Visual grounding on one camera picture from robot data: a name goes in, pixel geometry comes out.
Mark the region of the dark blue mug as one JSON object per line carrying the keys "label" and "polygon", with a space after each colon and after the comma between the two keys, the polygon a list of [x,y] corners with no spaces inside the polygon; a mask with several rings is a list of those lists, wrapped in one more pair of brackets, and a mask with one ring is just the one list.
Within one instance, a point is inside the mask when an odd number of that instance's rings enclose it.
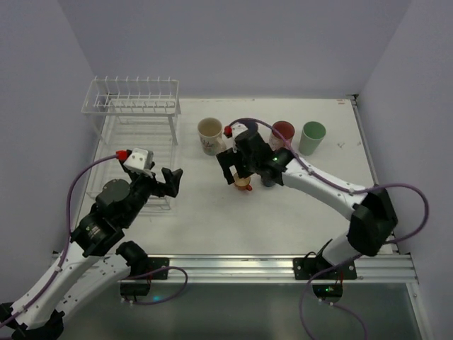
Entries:
{"label": "dark blue mug", "polygon": [[263,186],[267,188],[273,187],[275,185],[274,181],[266,178],[261,178],[260,182],[262,183]]}

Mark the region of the cream floral mug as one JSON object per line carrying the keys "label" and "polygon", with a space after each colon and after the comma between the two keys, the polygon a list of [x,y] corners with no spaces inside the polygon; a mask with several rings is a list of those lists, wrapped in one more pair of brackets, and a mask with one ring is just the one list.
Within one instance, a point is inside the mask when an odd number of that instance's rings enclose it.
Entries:
{"label": "cream floral mug", "polygon": [[222,123],[216,118],[204,118],[197,124],[202,150],[206,155],[215,156],[227,149],[223,140]]}

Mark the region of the pink patterned mug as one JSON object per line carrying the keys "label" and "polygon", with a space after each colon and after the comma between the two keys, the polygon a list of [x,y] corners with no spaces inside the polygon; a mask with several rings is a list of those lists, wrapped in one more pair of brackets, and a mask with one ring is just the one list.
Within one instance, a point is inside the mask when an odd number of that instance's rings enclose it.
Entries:
{"label": "pink patterned mug", "polygon": [[269,136],[269,145],[273,151],[286,147],[286,142],[291,144],[295,134],[294,126],[285,121],[280,120],[273,124],[273,128]]}

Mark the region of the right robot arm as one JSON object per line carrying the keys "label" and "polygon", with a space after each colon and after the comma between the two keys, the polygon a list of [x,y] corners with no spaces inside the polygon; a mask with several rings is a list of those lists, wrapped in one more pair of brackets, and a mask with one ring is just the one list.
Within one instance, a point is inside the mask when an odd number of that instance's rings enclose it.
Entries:
{"label": "right robot arm", "polygon": [[305,261],[302,267],[309,276],[361,255],[376,256],[397,225],[386,189],[367,192],[303,164],[301,157],[284,147],[274,151],[258,132],[241,123],[226,127],[224,135],[233,140],[231,148],[217,155],[227,183],[257,174],[310,195],[349,221],[347,232],[327,241],[314,258]]}

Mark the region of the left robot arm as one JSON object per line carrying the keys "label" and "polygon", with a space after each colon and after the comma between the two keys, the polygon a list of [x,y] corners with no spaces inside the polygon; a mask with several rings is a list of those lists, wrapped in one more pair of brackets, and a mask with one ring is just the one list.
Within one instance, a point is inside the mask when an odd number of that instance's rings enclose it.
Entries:
{"label": "left robot arm", "polygon": [[167,270],[153,266],[137,243],[122,241],[149,197],[178,195],[183,170],[162,173],[164,182],[149,172],[104,185],[43,277],[17,301],[1,304],[1,325],[13,329],[12,339],[58,339],[70,314],[109,285],[124,278],[152,279]]}

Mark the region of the light green cup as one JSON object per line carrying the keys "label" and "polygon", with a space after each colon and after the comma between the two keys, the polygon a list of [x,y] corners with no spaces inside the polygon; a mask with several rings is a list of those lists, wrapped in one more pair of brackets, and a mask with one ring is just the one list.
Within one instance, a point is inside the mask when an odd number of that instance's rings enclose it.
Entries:
{"label": "light green cup", "polygon": [[305,156],[314,153],[326,136],[326,128],[316,121],[307,122],[303,129],[299,142],[299,152]]}

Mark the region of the orange mug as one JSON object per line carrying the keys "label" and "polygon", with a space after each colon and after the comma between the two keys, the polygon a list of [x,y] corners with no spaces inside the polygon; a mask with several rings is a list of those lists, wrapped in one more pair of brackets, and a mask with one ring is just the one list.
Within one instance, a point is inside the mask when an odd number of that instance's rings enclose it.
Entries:
{"label": "orange mug", "polygon": [[238,173],[234,174],[234,186],[240,191],[252,191],[251,177],[241,178]]}

